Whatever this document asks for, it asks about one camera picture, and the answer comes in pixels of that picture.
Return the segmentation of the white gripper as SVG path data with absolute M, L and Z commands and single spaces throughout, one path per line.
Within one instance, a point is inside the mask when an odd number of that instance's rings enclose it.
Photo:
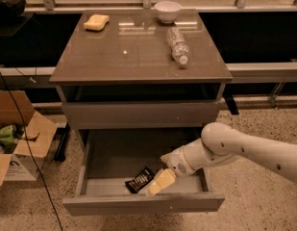
M 177 177 L 188 177 L 195 170 L 188 164 L 181 147 L 161 156 L 161 161 L 168 167 L 161 169 L 148 187 L 148 195 L 156 195 L 171 186 Z

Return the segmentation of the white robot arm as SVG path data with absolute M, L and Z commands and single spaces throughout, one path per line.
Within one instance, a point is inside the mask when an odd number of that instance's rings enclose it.
M 161 156 L 161 169 L 147 190 L 156 195 L 177 177 L 188 177 L 203 167 L 217 167 L 235 156 L 246 158 L 297 183 L 297 144 L 250 136 L 219 122 L 206 125 L 201 138 Z

